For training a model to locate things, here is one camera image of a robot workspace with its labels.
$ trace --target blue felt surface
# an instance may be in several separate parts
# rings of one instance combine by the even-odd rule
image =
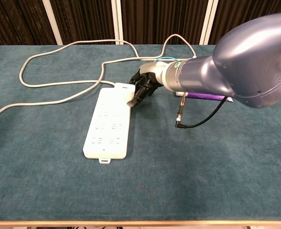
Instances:
[[[57,100],[88,86],[20,84],[24,61],[54,49],[0,46],[0,108]],[[158,55],[161,45],[137,49]],[[201,56],[213,46],[195,49]],[[166,54],[191,57],[179,45]],[[25,81],[97,79],[101,62],[127,56],[127,45],[73,46],[31,61]],[[141,64],[110,64],[106,79],[127,83]],[[205,125],[181,130],[174,127],[180,98],[160,88],[131,112],[126,159],[100,165],[82,147],[101,87],[66,104],[0,115],[0,220],[281,220],[281,103],[226,103]],[[184,123],[198,122],[217,104],[188,99]]]

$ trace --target black cable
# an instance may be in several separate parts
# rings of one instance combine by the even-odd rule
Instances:
[[[222,99],[222,101],[219,103],[219,105],[217,106],[217,108],[214,109],[214,111],[213,111],[207,118],[205,118],[204,120],[200,121],[199,123],[194,124],[194,125],[184,125],[184,124],[181,124],[180,121],[176,121],[175,127],[177,127],[177,128],[182,128],[182,129],[187,129],[187,128],[195,128],[195,127],[197,127],[197,126],[200,126],[200,125],[204,124],[205,122],[207,122],[208,120],[210,120],[210,119],[217,113],[217,111],[222,107],[222,105],[225,103],[225,101],[226,101],[227,98],[228,98],[228,97],[225,96],[225,97]],[[179,113],[180,113],[180,115],[182,116],[182,106],[180,106]]]

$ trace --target power strip tab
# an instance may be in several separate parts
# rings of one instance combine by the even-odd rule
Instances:
[[[83,146],[86,158],[109,164],[127,154],[130,101],[135,92],[132,84],[115,83],[114,88],[100,90],[89,131]]]

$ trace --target dark curtain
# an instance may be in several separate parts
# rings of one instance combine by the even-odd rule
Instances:
[[[0,0],[0,45],[56,44],[42,0]]]
[[[199,44],[208,0],[121,0],[123,37],[135,44],[163,44],[173,33]],[[172,38],[172,44],[183,44]]]
[[[50,2],[63,44],[81,40],[115,39],[111,0]]]
[[[281,12],[281,0],[219,0],[209,44],[252,19]]]

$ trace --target purple object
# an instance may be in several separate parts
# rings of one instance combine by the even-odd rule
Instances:
[[[177,92],[177,96],[183,96],[183,92]],[[193,99],[208,99],[208,100],[219,100],[221,101],[224,96],[222,95],[215,95],[215,94],[201,94],[201,93],[193,93],[193,92],[188,92],[186,97],[188,98],[193,98]],[[227,102],[233,102],[232,98],[228,97],[226,99]]]

